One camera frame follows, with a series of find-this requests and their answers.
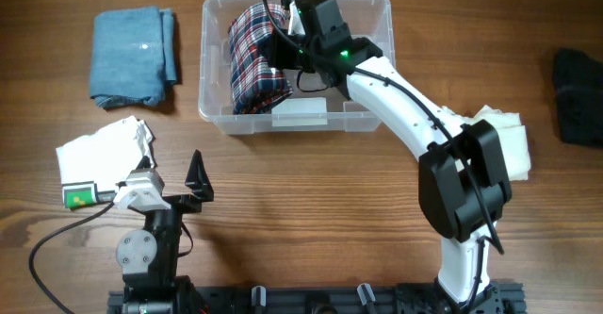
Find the blue denim cloth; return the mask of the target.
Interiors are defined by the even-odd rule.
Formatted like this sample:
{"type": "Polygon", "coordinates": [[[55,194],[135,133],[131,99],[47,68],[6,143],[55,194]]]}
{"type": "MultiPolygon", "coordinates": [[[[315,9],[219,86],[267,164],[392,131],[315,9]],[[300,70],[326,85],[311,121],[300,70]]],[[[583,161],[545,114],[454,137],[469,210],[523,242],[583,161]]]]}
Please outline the blue denim cloth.
{"type": "Polygon", "coordinates": [[[109,10],[94,19],[90,98],[97,107],[155,107],[177,82],[174,16],[155,6],[109,10]]]}

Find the black cloth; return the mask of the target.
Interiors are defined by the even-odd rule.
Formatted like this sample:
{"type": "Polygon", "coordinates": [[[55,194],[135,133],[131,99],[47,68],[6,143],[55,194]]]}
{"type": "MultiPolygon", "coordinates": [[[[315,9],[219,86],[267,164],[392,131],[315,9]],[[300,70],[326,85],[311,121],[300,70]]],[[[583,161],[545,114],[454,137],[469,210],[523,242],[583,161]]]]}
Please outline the black cloth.
{"type": "Polygon", "coordinates": [[[602,147],[602,62],[582,51],[559,49],[552,81],[561,140],[602,147]]]}

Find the cream white cloth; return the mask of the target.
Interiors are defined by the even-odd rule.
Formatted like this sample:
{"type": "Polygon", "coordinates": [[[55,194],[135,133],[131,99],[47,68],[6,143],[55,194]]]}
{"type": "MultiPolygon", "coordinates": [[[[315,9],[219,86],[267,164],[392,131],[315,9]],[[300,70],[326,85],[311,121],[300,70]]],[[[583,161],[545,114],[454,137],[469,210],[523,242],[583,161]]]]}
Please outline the cream white cloth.
{"type": "Polygon", "coordinates": [[[447,114],[462,119],[466,124],[486,121],[498,133],[506,170],[511,181],[529,179],[531,169],[530,151],[526,127],[521,123],[520,114],[505,112],[484,105],[473,117],[461,116],[450,108],[442,106],[447,114]]]}

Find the white cloth with green label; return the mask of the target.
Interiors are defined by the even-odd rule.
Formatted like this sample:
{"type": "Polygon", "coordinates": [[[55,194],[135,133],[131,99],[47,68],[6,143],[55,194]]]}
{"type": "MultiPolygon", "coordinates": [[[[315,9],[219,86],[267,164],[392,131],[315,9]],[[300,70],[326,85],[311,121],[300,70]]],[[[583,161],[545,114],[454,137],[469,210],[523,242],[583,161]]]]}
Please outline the white cloth with green label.
{"type": "Polygon", "coordinates": [[[154,135],[130,116],[56,149],[62,202],[68,209],[110,203],[118,184],[147,158],[151,164],[154,135]]]}

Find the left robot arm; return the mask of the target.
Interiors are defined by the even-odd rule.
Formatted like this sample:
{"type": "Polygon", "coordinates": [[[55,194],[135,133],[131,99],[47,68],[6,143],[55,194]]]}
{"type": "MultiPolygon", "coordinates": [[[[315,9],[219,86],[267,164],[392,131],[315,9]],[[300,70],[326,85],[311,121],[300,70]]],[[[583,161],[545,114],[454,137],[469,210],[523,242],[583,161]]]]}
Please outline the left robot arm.
{"type": "Polygon", "coordinates": [[[113,205],[145,217],[140,230],[125,234],[116,249],[124,288],[111,292],[108,313],[208,313],[209,305],[186,275],[178,276],[182,235],[190,232],[185,214],[200,213],[204,202],[214,200],[214,191],[204,169],[202,154],[193,152],[185,186],[189,193],[164,196],[165,184],[147,158],[140,161],[122,182],[113,205]]]}

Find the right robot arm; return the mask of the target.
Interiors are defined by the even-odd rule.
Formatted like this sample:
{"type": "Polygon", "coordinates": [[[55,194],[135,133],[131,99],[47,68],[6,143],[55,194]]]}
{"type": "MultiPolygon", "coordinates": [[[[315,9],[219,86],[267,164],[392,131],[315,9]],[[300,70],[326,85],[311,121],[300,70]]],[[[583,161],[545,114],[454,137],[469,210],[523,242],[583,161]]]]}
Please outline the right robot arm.
{"type": "Polygon", "coordinates": [[[354,38],[336,0],[281,0],[290,19],[272,33],[269,64],[318,74],[327,88],[373,112],[418,161],[418,199],[442,238],[435,279],[441,313],[471,313],[493,300],[489,247],[512,190],[494,127],[443,111],[399,74],[367,38],[354,38]]]}

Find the plaid flannel cloth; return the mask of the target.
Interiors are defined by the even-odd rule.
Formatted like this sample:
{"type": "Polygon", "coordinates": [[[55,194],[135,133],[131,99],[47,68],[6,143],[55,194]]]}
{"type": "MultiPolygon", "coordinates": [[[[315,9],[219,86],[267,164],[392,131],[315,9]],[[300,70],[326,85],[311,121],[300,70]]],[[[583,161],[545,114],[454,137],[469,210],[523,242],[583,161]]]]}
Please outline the plaid flannel cloth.
{"type": "Polygon", "coordinates": [[[279,5],[261,3],[246,8],[228,28],[233,112],[263,114],[293,94],[283,71],[269,65],[275,26],[288,19],[279,5]]]}

